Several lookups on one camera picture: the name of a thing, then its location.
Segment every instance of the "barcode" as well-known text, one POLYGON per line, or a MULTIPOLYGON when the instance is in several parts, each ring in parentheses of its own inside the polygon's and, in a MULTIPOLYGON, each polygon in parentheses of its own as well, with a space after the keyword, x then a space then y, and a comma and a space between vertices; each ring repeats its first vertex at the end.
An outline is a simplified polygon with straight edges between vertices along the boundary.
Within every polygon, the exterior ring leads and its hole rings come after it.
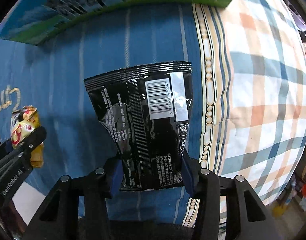
POLYGON ((150 119, 174 116, 170 79, 157 79, 145 82, 150 119))

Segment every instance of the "yellow snack package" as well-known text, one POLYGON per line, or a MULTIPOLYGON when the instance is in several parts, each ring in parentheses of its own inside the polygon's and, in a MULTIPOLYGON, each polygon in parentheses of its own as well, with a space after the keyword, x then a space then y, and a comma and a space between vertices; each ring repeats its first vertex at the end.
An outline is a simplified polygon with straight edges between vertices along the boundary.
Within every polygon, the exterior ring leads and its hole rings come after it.
MULTIPOLYGON (((24 106, 22 109, 14 111, 11 116, 11 143, 13 148, 16 146, 35 128, 40 126, 37 108, 33 106, 24 106)), ((43 166, 43 149, 44 144, 41 143, 31 153, 30 164, 33 168, 43 166)))

